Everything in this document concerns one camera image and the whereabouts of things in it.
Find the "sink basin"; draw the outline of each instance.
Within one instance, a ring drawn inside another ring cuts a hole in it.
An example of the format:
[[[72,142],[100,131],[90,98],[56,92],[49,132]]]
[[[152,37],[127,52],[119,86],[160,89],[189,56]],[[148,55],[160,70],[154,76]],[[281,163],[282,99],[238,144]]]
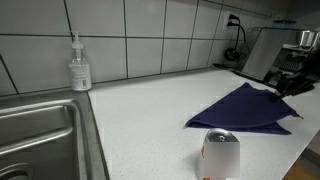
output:
[[[107,180],[86,93],[0,101],[0,180]]]

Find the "wall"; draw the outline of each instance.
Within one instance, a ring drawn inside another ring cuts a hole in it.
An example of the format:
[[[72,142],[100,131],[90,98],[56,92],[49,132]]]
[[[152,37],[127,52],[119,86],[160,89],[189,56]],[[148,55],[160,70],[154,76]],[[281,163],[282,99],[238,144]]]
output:
[[[297,29],[320,31],[320,1],[294,0],[287,18],[297,21],[295,25]]]
[[[210,1],[0,0],[0,95],[69,87],[73,30],[99,83],[221,63],[236,38],[222,29],[227,11],[245,28],[270,26],[291,3]]]

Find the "metal appliance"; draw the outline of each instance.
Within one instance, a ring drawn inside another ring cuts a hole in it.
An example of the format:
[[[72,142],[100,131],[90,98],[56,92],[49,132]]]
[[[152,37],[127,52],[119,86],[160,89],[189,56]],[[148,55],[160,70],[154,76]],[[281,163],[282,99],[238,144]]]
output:
[[[235,72],[275,87],[281,75],[304,66],[318,49],[319,36],[309,30],[251,28]]]

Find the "white can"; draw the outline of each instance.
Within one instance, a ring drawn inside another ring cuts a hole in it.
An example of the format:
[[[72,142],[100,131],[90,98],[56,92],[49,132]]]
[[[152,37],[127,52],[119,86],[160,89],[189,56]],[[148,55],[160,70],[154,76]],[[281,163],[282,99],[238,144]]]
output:
[[[212,165],[210,162],[207,163],[208,161],[211,161],[211,159],[209,158],[209,160],[206,158],[205,159],[205,154],[206,154],[206,157],[207,156],[212,156],[212,157],[215,157],[215,153],[216,151],[212,151],[212,149],[208,148],[209,146],[207,145],[211,145],[211,146],[215,146],[215,149],[219,147],[217,146],[224,146],[224,145],[231,145],[231,146],[228,146],[228,148],[235,148],[234,150],[235,151],[226,151],[225,153],[229,153],[229,152],[232,152],[232,154],[234,154],[233,152],[237,152],[239,151],[240,153],[240,144],[239,144],[239,141],[238,139],[233,135],[231,134],[230,132],[224,130],[224,129],[219,129],[219,128],[215,128],[215,129],[211,129],[209,130],[209,132],[207,133],[205,139],[204,139],[204,144],[201,148],[201,152],[200,152],[200,156],[198,158],[198,162],[197,162],[197,165],[196,165],[196,173],[197,173],[197,177],[199,180],[225,180],[226,176],[224,177],[221,177],[221,175],[217,175],[215,176],[214,174],[211,175],[211,172],[214,173],[214,169],[217,169],[216,167],[219,166],[218,169],[226,169],[227,167],[223,167],[223,166],[226,166],[223,162],[219,161],[218,164],[215,163],[215,165]],[[238,163],[239,160],[237,160],[237,155],[234,156],[230,156],[228,158],[233,158],[233,159],[228,159],[227,161],[228,162],[231,162],[231,163]]]

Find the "speckled countertop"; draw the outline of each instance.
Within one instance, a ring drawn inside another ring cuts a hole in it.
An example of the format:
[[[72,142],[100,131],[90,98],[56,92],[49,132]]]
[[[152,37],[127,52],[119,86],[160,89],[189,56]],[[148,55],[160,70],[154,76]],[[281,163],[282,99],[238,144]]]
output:
[[[270,89],[223,70],[95,85],[89,95],[111,180],[196,180],[208,130],[184,124],[244,82]],[[241,179],[281,179],[319,130],[319,88],[285,101],[305,118],[279,121],[292,135],[232,132],[241,143]]]

